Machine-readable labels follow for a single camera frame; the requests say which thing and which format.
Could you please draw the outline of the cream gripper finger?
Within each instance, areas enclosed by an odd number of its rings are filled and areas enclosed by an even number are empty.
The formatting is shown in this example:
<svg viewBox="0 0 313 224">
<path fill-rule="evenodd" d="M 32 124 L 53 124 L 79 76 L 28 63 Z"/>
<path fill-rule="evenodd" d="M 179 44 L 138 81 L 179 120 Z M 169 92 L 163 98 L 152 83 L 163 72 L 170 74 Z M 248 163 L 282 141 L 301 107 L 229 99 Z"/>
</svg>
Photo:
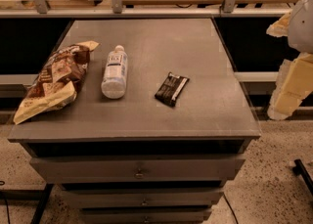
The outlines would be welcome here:
<svg viewBox="0 0 313 224">
<path fill-rule="evenodd" d="M 289 33 L 290 18 L 291 12 L 284 14 L 277 21 L 269 25 L 266 33 L 274 37 L 287 36 Z"/>
<path fill-rule="evenodd" d="M 283 60 L 267 114 L 271 119 L 292 116 L 302 101 L 313 92 L 313 55 L 300 53 L 293 61 Z"/>
</svg>

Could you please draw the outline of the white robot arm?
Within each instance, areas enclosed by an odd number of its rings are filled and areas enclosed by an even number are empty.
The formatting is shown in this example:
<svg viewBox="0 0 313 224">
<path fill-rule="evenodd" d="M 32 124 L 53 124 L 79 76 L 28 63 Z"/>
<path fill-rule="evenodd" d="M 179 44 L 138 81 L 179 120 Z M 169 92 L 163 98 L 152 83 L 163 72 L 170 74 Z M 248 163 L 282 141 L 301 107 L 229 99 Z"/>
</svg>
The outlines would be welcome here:
<svg viewBox="0 0 313 224">
<path fill-rule="evenodd" d="M 313 92 L 313 0 L 299 0 L 266 33 L 285 36 L 289 46 L 299 52 L 293 61 L 283 60 L 267 110 L 271 119 L 284 120 Z"/>
</svg>

